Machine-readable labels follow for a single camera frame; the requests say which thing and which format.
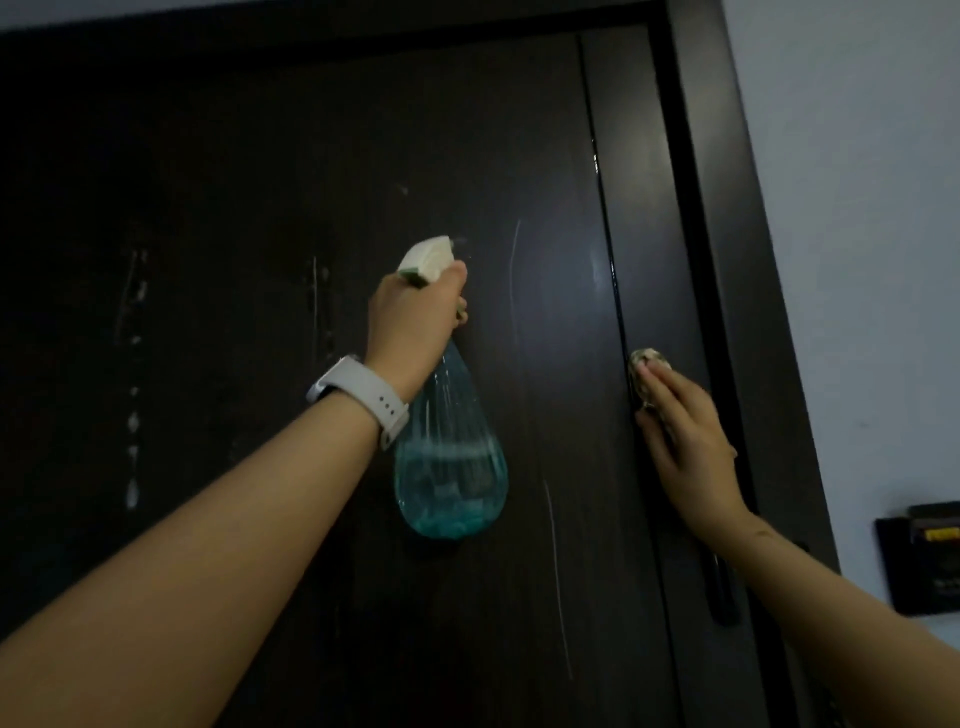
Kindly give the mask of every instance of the watch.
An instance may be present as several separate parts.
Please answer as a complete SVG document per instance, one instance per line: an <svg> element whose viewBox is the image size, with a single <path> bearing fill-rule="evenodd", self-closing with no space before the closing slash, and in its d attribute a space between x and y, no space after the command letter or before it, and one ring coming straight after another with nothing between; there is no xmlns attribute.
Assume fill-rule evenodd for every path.
<svg viewBox="0 0 960 728"><path fill-rule="evenodd" d="M363 404L380 422L380 447L388 449L397 435L410 421L408 406L400 399L387 382L360 363L350 354L345 356L321 376L306 393L306 400L313 404L325 395L330 387L346 392Z"/></svg>

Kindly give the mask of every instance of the hand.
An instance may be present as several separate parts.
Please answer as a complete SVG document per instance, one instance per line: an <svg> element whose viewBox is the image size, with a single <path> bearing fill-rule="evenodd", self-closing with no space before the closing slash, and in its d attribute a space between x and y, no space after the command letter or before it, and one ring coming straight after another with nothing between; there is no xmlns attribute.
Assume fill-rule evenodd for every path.
<svg viewBox="0 0 960 728"><path fill-rule="evenodd" d="M403 401L417 395L453 329L467 322L467 302L460 297L466 282L467 265L457 260L421 289L390 274L370 299L365 361Z"/></svg>
<svg viewBox="0 0 960 728"><path fill-rule="evenodd" d="M637 372L669 427L665 432L655 413L636 413L663 490L690 530L716 548L716 542L753 517L736 482L736 451L713 400L700 386L657 362L641 364Z"/></svg>

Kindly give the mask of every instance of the watch strap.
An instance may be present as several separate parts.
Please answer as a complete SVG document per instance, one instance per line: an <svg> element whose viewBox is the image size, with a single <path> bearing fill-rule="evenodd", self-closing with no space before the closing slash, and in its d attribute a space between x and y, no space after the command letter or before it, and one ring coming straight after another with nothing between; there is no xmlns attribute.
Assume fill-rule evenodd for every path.
<svg viewBox="0 0 960 728"><path fill-rule="evenodd" d="M311 404L319 400L329 387L346 392L363 404L380 422L380 447L387 449L410 420L408 405L387 382L360 363L356 356L345 356L314 383L306 393Z"/></svg>

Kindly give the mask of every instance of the black door handle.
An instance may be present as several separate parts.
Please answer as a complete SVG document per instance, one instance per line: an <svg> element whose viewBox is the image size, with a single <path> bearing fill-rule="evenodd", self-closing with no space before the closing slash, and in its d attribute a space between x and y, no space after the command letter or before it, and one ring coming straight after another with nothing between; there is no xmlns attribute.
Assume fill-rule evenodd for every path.
<svg viewBox="0 0 960 728"><path fill-rule="evenodd" d="M704 569L707 587L707 605L713 621L723 627L732 627L740 622L740 610L733 597L733 577L730 566L713 551L697 542L700 561Z"/></svg>

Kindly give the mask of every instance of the white wall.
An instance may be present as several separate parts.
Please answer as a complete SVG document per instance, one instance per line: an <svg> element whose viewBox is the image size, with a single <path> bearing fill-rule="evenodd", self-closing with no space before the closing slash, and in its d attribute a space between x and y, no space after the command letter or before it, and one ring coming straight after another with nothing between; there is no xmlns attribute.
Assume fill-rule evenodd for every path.
<svg viewBox="0 0 960 728"><path fill-rule="evenodd" d="M204 4L0 0L0 27ZM840 563L885 598L873 519L960 499L960 3L724 5Z"/></svg>

